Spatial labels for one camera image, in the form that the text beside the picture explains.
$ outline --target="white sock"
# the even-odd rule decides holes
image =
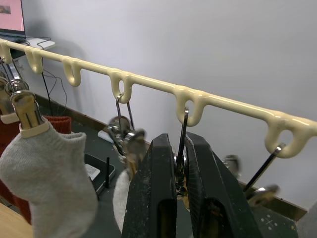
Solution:
[[[129,174],[126,170],[124,170],[119,175],[118,180],[115,183],[112,199],[114,218],[118,224],[121,233],[125,216],[125,208],[127,206],[128,201],[129,186]]]
[[[86,135],[49,130],[20,134],[0,159],[0,179],[29,201],[34,238],[79,238],[93,222],[97,197],[84,164]]]

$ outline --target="white wall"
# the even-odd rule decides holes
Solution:
[[[53,52],[317,120],[315,0],[23,4],[27,34],[51,36]],[[64,78],[68,107],[105,123],[116,115],[107,76],[83,70],[81,86],[72,88],[60,63],[45,60],[44,66]],[[41,77],[27,64],[23,73],[31,89],[45,96]],[[177,147],[181,124],[175,98],[138,85],[132,91],[136,126],[148,132],[149,141],[168,132]],[[64,103],[60,86],[52,98]],[[269,156],[264,147],[267,126],[257,119],[207,107],[189,131],[205,137],[220,158],[239,155],[243,182]],[[281,141],[289,143],[291,134]],[[311,139],[296,158],[274,161],[256,185],[276,183],[280,197],[308,209],[317,200],[316,142]]]

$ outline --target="metal clothespin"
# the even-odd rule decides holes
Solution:
[[[119,102],[122,96],[123,93],[119,94],[115,101],[118,116],[110,121],[106,131],[113,140],[120,161],[125,164],[130,179],[132,179],[147,152],[146,132],[143,129],[135,130],[129,102],[127,107],[130,121],[121,115]]]
[[[28,130],[45,123],[35,101],[35,94],[27,91],[17,91],[11,96],[11,102],[21,122],[21,129]]]

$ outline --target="laptop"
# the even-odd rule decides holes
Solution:
[[[25,41],[22,0],[0,0],[0,38]]]

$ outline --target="red fabric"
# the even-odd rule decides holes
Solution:
[[[47,120],[52,124],[55,130],[62,134],[71,133],[71,118],[70,117],[50,117],[45,116]],[[19,133],[19,122],[12,124],[4,124],[0,120],[0,156],[7,145],[17,136]],[[28,201],[25,201],[17,196],[14,196],[5,184],[0,180],[0,196],[7,200],[12,205],[19,208],[22,216],[26,221],[31,223],[31,213]]]

